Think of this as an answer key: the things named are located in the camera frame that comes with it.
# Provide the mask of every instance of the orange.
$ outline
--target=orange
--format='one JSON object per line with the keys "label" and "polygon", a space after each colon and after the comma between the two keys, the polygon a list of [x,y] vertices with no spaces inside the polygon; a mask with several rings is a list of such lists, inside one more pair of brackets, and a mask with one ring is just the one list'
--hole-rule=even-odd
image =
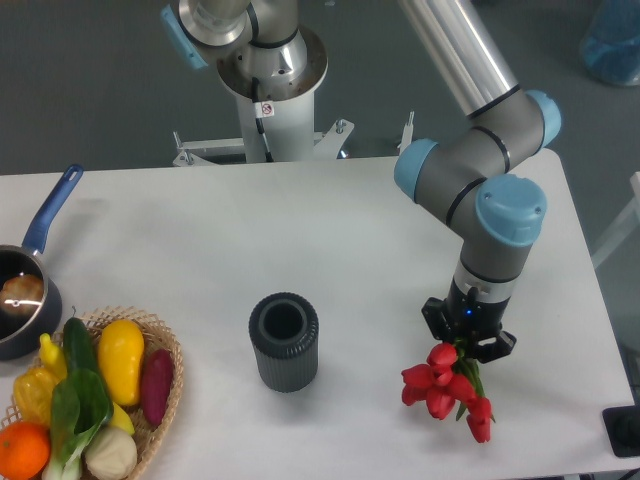
{"label": "orange", "polygon": [[15,422],[0,432],[0,476],[29,480],[49,461],[47,429],[31,422]]}

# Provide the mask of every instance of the purple sweet potato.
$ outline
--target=purple sweet potato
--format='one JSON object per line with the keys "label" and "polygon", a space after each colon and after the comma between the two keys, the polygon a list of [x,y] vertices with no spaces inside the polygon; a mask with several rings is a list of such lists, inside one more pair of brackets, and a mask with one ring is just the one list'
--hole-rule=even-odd
{"label": "purple sweet potato", "polygon": [[157,427],[167,411],[167,399],[173,382],[173,361],[167,350],[149,355],[142,371],[140,403],[147,421]]}

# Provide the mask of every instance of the saucepan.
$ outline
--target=saucepan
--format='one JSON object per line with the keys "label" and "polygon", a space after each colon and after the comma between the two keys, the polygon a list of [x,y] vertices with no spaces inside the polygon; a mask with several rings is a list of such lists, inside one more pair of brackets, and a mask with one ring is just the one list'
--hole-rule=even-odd
{"label": "saucepan", "polygon": [[60,291],[38,255],[44,252],[49,227],[82,173],[80,165],[71,165],[62,174],[31,221],[22,246],[0,245],[0,360],[33,352],[40,345],[40,335],[53,333],[60,323]]}

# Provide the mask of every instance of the cucumber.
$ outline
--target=cucumber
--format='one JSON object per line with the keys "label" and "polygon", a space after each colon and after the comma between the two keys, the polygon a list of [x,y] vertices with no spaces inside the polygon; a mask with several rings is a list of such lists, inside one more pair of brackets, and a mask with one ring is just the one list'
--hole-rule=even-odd
{"label": "cucumber", "polygon": [[69,373],[86,368],[97,373],[102,378],[91,336],[84,322],[79,318],[72,317],[64,324],[62,349]]}

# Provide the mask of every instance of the tulip bouquet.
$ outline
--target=tulip bouquet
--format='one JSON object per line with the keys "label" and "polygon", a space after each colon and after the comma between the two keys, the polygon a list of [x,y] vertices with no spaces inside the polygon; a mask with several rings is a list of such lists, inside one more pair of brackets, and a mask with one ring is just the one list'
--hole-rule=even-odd
{"label": "tulip bouquet", "polygon": [[431,416],[444,420],[459,401],[456,420],[468,410],[467,424],[473,438],[484,443],[491,438],[491,402],[484,395],[478,363],[465,357],[464,345],[462,340],[436,345],[427,363],[404,370],[402,402],[411,406],[425,400]]}

